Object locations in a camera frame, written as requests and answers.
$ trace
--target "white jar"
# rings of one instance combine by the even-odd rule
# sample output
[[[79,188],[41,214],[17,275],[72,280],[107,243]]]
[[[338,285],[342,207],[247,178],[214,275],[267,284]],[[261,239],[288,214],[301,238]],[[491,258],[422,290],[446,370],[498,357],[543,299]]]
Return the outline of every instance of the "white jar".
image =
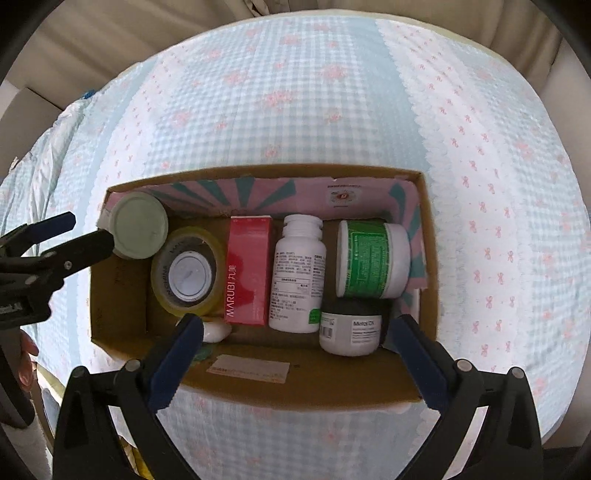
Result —
[[[320,346],[334,355],[363,356],[376,351],[384,307],[372,300],[337,299],[322,306]]]
[[[343,220],[339,225],[336,295],[396,299],[408,283],[410,243],[402,225]]]
[[[326,247],[322,220],[312,215],[285,218],[275,247],[269,327],[290,333],[314,333],[320,326]]]

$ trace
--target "white soap bar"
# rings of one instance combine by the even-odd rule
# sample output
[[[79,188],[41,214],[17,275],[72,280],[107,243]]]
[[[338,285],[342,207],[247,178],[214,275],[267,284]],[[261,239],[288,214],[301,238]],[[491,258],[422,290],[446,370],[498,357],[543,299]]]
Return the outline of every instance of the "white soap bar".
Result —
[[[218,343],[232,332],[232,325],[221,320],[203,322],[203,342]]]

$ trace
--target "bed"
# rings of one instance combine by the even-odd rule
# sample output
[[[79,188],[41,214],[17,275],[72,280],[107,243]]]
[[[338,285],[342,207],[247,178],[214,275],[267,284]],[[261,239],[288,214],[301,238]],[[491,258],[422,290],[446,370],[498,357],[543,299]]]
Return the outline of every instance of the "bed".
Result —
[[[46,249],[94,230],[113,184],[311,160],[425,172],[438,340],[479,369],[522,366],[548,433],[569,406],[589,343],[589,217],[531,85],[501,56],[442,28],[305,12],[168,48],[66,108],[0,187],[0,235],[74,212],[74,231]],[[28,329],[40,364],[62,383],[78,364],[91,372],[121,364],[90,342],[89,280],[87,271],[69,278],[52,298],[52,318]],[[466,460],[483,414],[449,474]],[[159,418],[204,478],[325,479],[395,477],[437,414],[423,403],[278,411],[183,387]],[[121,419],[117,427],[132,441]]]

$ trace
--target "white pill bottle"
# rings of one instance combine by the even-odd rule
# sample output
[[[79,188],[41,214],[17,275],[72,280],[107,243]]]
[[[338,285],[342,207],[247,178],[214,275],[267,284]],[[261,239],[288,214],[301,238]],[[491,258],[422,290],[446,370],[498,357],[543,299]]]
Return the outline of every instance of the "white pill bottle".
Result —
[[[326,246],[322,220],[312,215],[285,217],[283,238],[275,247],[269,327],[314,333],[320,327]]]

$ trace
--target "black lid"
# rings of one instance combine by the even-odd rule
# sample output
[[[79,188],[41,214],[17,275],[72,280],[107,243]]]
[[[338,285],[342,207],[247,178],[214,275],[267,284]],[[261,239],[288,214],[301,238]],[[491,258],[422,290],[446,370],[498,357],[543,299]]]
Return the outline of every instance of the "black lid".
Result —
[[[322,311],[339,315],[371,316],[382,315],[386,301],[381,299],[334,299],[322,303]]]

